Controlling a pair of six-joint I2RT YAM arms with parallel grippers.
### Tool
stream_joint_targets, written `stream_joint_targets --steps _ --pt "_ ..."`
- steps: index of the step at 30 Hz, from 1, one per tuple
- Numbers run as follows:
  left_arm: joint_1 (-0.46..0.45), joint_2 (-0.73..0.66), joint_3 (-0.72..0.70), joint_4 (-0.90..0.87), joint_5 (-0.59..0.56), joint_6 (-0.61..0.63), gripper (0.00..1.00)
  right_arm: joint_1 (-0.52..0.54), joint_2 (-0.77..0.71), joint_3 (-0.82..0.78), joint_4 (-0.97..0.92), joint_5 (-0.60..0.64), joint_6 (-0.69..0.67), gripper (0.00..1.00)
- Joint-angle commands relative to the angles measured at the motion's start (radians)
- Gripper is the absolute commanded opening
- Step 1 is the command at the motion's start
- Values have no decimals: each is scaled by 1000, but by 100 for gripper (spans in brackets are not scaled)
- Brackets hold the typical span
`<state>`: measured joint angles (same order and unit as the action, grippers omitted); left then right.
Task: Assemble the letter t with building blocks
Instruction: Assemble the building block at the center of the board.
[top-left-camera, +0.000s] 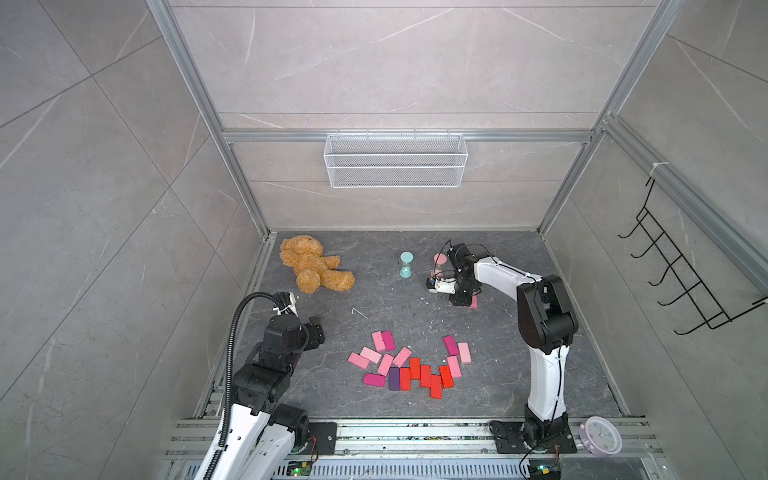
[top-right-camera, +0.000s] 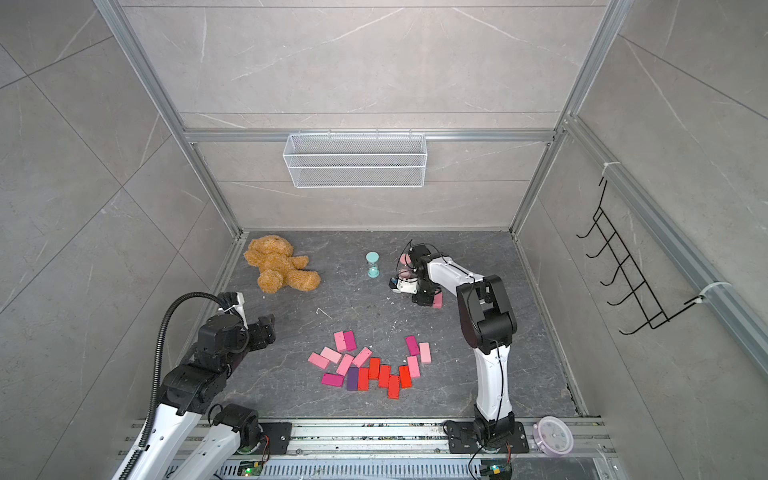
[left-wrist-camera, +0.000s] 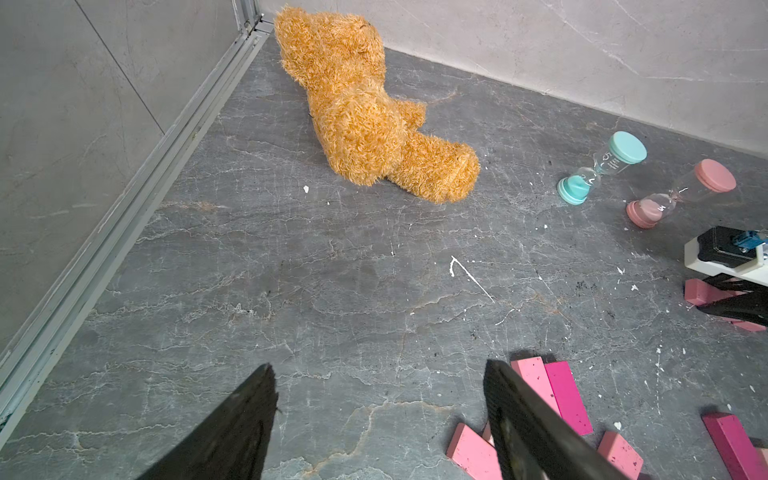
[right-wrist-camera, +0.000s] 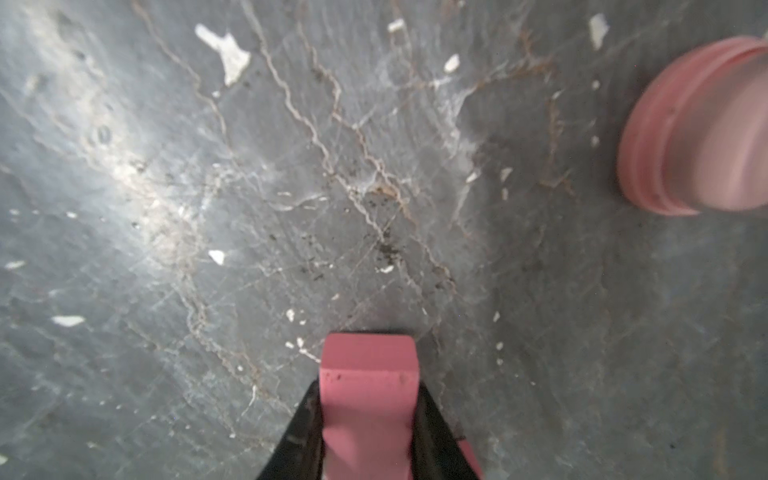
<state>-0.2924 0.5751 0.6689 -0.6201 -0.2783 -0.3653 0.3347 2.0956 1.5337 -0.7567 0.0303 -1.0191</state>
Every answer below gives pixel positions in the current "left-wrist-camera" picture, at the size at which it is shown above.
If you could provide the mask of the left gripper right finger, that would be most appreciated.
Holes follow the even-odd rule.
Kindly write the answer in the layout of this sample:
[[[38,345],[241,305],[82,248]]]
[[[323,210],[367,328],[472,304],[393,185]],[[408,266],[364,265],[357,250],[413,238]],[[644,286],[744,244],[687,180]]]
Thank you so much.
[[[622,479],[501,360],[485,365],[483,391],[504,479]]]

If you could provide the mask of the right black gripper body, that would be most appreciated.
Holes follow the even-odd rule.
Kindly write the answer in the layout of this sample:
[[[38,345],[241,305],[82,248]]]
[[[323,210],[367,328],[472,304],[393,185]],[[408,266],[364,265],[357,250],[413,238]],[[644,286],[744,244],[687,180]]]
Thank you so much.
[[[717,300],[698,309],[709,315],[767,326],[767,287],[727,274],[707,277],[704,282],[721,292],[740,294]]]

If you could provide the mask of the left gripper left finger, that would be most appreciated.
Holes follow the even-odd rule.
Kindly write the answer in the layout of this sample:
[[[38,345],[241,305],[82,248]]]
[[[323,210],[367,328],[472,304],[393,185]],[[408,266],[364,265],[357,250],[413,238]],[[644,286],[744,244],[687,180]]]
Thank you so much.
[[[143,479],[260,479],[278,393],[273,367],[259,366]]]

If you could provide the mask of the pink block carried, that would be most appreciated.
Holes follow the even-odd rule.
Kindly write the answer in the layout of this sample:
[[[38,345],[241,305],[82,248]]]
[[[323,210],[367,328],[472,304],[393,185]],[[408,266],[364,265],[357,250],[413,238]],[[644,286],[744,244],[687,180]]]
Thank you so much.
[[[740,328],[749,332],[762,332],[767,330],[767,327],[764,325],[760,325],[760,324],[756,324],[748,321],[730,320],[729,323],[737,328]]]
[[[699,279],[689,279],[684,286],[684,299],[694,306],[704,306],[739,295],[742,292],[720,290]]]

